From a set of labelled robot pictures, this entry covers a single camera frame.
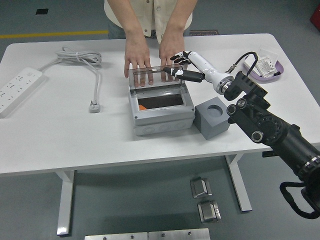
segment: power plug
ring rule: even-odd
[[[11,113],[44,80],[42,72],[30,67],[19,72],[0,89],[0,118],[3,119]]]
[[[94,103],[93,101],[91,101],[91,104],[89,106],[89,112],[91,114],[99,113],[100,112],[100,104],[97,102]]]

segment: robotic arm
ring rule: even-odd
[[[196,52],[179,52],[171,60],[176,64],[193,64],[200,72],[183,70],[178,73],[173,68],[164,67],[163,70],[179,79],[201,82],[206,80],[212,83],[214,90],[223,95],[228,101],[236,99],[242,91],[246,93],[236,104],[227,107],[228,122],[237,124],[243,132],[257,144],[270,146],[273,151],[293,170],[301,183],[283,182],[280,190],[285,200],[300,216],[307,219],[320,217],[320,152],[305,140],[300,128],[290,125],[283,119],[267,111],[270,104],[264,99],[267,92],[248,78],[255,63],[244,75],[241,71],[233,78],[230,73],[238,62],[249,52],[243,55],[226,73],[217,71],[206,59]],[[286,187],[304,187],[301,194],[314,212],[301,211]]]

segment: table leg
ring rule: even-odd
[[[245,212],[252,211],[252,207],[238,166],[238,161],[241,159],[242,156],[243,153],[237,155],[226,155],[225,159],[229,167],[229,171],[233,181],[233,186],[236,192],[236,196],[238,198],[241,211]]]
[[[75,171],[57,171],[56,174],[62,179],[58,228],[56,232],[58,236],[61,236],[69,234]]]

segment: yellow line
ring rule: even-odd
[[[36,38],[36,37],[71,36],[71,35],[95,35],[95,34],[108,34],[108,33],[109,33],[108,30],[43,32],[43,33],[26,33],[26,34],[0,35],[0,39]]]

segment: gray cube block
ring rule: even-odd
[[[227,131],[229,115],[227,106],[215,97],[195,106],[195,119],[193,124],[198,128],[206,140]]]

